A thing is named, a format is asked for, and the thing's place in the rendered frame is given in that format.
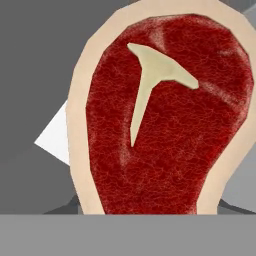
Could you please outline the white flat angular panel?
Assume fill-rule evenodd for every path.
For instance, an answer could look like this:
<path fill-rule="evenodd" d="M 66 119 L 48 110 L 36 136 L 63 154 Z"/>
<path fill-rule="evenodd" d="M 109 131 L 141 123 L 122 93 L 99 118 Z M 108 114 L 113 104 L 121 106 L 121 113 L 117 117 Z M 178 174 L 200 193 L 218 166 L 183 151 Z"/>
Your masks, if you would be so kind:
<path fill-rule="evenodd" d="M 44 128 L 34 142 L 58 160 L 69 164 L 68 138 L 66 126 L 66 102 Z"/>

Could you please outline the raw red T-bone steak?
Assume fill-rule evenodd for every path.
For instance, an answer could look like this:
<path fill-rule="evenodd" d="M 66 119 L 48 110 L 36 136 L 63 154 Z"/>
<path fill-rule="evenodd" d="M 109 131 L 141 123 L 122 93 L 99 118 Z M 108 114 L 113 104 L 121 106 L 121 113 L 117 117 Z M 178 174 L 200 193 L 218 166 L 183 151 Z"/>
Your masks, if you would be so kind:
<path fill-rule="evenodd" d="M 256 143 L 256 29 L 221 0 L 138 0 L 86 42 L 66 106 L 86 214 L 213 214 Z"/>

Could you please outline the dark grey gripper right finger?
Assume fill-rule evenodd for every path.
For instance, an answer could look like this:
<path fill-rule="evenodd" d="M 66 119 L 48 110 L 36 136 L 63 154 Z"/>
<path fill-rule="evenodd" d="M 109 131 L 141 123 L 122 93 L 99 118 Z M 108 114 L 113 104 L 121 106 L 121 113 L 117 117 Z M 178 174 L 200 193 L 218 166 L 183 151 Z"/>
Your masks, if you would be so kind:
<path fill-rule="evenodd" d="M 218 214 L 249 214 L 249 215 L 254 214 L 253 211 L 230 205 L 224 200 L 219 201 L 219 204 L 217 207 L 217 213 Z"/>

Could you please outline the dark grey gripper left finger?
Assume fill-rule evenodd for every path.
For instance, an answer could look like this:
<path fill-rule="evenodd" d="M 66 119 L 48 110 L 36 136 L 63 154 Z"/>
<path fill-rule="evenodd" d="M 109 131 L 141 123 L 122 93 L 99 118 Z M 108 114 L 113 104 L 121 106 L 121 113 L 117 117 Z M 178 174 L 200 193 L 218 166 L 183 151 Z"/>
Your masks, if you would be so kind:
<path fill-rule="evenodd" d="M 80 213 L 81 213 L 81 207 L 80 207 L 80 202 L 77 195 L 74 195 L 66 205 L 63 205 L 48 211 L 48 214 L 57 214 L 57 215 L 60 215 L 60 214 L 78 215 Z"/>

